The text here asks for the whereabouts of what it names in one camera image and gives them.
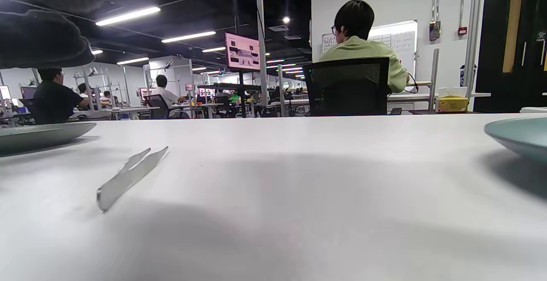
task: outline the white shirt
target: white shirt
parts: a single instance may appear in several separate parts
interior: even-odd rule
[[[171,107],[172,104],[176,104],[178,101],[178,96],[174,95],[173,92],[166,90],[164,88],[153,88],[150,95],[161,95],[164,98],[165,103],[168,107]]]

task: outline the green plate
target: green plate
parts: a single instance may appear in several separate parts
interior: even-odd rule
[[[484,131],[509,150],[547,164],[547,117],[496,121]]]

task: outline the whiteboard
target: whiteboard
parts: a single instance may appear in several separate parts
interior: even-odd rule
[[[416,73],[416,45],[418,44],[418,22],[411,20],[386,26],[377,26],[371,29],[369,41],[383,42],[395,53],[406,70]],[[336,45],[334,34],[323,34],[321,55]]]

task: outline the metal tongs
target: metal tongs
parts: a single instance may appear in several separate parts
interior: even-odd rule
[[[145,157],[152,149],[135,154],[125,162],[118,173],[97,189],[97,204],[106,212],[133,185],[149,174],[162,160],[169,147]]]

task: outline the green shirt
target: green shirt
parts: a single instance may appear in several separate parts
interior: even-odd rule
[[[354,35],[344,43],[331,47],[328,51],[323,53],[319,61],[369,57],[389,57],[387,86],[395,93],[402,92],[406,87],[408,72],[401,65],[401,61],[397,58],[397,54],[384,43],[365,41]]]

